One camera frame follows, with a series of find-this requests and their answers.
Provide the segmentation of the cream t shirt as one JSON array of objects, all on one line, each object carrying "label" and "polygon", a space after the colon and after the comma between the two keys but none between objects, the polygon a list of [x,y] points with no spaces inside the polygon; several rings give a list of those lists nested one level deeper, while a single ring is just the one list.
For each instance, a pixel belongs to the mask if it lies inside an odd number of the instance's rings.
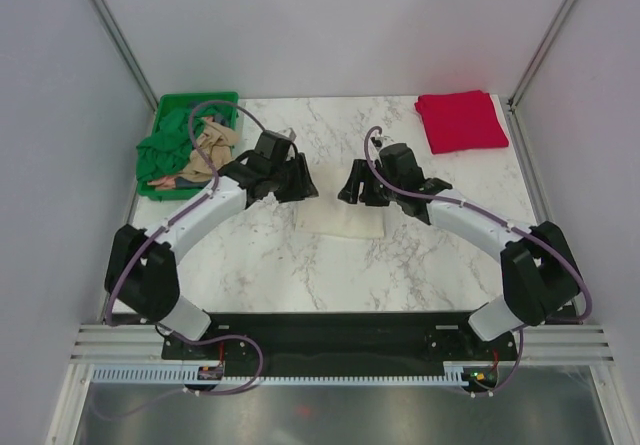
[{"label": "cream t shirt", "polygon": [[325,163],[310,166],[319,196],[297,204],[295,230],[348,239],[378,239],[385,236],[381,208],[347,204],[338,199],[346,185],[350,166]]}]

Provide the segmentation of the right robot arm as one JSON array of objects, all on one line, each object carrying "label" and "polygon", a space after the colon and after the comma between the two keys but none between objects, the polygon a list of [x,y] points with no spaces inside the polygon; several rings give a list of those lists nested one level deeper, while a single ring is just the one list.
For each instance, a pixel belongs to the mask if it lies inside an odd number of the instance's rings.
[{"label": "right robot arm", "polygon": [[511,222],[468,200],[450,183],[425,177],[404,143],[366,139],[364,156],[354,161],[338,198],[367,207],[395,204],[405,215],[462,238],[498,263],[501,294],[473,311],[457,336],[460,351],[469,358],[483,357],[506,332],[545,322],[584,291],[558,226]]}]

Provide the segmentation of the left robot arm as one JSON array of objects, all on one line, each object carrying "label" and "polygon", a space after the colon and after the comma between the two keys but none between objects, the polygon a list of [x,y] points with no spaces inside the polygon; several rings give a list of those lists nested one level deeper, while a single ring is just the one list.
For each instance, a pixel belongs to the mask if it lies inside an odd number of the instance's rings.
[{"label": "left robot arm", "polygon": [[184,337],[196,357],[215,354],[220,336],[209,314],[181,294],[178,264],[214,228],[268,195],[280,203],[318,196],[294,139],[269,130],[172,215],[146,229],[125,225],[116,232],[104,284],[105,321],[113,323],[119,300]]}]

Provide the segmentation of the green plastic bin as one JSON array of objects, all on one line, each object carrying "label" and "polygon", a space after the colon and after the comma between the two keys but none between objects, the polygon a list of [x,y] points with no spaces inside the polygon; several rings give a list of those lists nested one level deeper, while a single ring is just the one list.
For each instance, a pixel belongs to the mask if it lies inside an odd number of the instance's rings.
[{"label": "green plastic bin", "polygon": [[[193,133],[196,141],[197,137],[204,129],[205,118],[213,119],[215,122],[236,131],[236,119],[238,118],[238,112],[230,104],[236,103],[237,101],[238,94],[235,92],[165,95],[160,99],[159,108],[156,113],[151,134],[156,130],[157,124],[162,117],[166,116],[173,109],[179,107],[188,108],[191,112],[194,109],[198,110],[193,121]],[[138,194],[153,201],[187,200],[192,198],[209,181],[199,183],[190,182],[184,178],[178,177],[179,172],[147,183],[137,181]]]}]

